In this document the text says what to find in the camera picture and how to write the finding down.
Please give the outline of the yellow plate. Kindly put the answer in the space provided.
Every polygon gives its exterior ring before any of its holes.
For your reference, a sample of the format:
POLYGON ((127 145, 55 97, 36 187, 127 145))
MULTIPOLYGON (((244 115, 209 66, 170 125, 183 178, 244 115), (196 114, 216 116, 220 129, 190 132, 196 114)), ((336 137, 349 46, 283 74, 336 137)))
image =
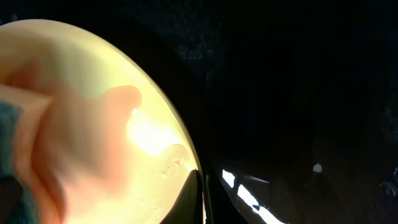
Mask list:
MULTIPOLYGON (((73 169, 63 224, 161 223, 192 170, 203 177, 173 104, 126 54, 79 27, 43 19, 1 26, 1 85, 57 86, 73 169)), ((1 175, 1 222, 36 223, 22 185, 1 175)))

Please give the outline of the green yellow scrub sponge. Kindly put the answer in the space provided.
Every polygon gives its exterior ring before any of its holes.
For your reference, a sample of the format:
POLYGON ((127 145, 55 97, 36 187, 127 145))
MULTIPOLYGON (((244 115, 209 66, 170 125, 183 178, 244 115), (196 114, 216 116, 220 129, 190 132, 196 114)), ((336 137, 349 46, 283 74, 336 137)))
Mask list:
POLYGON ((22 185, 22 203, 36 223, 67 223, 65 179, 73 169, 70 90, 1 85, 1 175, 22 185))

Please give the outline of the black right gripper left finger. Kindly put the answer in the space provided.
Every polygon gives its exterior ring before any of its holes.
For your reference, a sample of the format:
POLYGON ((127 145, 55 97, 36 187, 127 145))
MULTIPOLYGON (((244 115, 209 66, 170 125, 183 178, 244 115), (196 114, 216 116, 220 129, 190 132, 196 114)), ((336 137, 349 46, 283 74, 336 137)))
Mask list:
POLYGON ((201 175, 192 170, 173 207, 160 224, 202 224, 203 196, 201 175))

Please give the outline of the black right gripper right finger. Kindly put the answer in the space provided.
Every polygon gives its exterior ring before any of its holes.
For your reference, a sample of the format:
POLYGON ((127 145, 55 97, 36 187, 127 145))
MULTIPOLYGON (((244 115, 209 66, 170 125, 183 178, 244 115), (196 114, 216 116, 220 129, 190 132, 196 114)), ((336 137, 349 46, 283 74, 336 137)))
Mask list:
POLYGON ((233 205, 227 191, 214 172, 206 175, 205 205, 207 223, 248 224, 233 205))

